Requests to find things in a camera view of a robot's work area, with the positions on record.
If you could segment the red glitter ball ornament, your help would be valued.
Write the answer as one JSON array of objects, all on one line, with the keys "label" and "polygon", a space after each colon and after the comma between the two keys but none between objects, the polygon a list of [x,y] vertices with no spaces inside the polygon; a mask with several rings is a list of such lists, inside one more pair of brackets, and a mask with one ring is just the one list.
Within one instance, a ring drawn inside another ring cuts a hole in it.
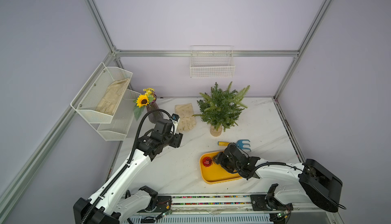
[{"label": "red glitter ball ornament", "polygon": [[206,168],[212,166],[213,165],[213,159],[210,158],[210,157],[202,158],[202,165],[204,167],[206,167]]}]

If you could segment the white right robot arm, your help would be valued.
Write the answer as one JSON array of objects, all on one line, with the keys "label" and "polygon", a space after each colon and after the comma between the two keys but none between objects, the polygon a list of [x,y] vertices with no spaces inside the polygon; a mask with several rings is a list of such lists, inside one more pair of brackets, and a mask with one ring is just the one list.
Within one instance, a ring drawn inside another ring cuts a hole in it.
[{"label": "white right robot arm", "polygon": [[265,198],[272,202],[269,209],[275,209],[276,204],[296,203],[312,203],[331,213],[346,209],[340,204],[342,180],[314,159],[297,164],[268,161],[250,156],[234,143],[229,143],[212,160],[226,172],[238,174],[246,180],[274,180]]}]

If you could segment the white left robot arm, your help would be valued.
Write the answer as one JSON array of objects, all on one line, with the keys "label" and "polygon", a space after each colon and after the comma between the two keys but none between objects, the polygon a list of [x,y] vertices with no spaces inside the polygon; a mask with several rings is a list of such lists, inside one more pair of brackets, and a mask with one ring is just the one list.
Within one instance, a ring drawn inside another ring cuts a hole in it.
[{"label": "white left robot arm", "polygon": [[180,116],[168,114],[154,128],[141,135],[141,128],[149,113],[144,115],[136,131],[129,156],[115,174],[88,199],[80,198],[73,206],[77,224],[120,224],[139,211],[153,212],[158,205],[158,193],[148,186],[141,187],[127,198],[136,176],[167,146],[178,148],[183,134],[177,132]]}]

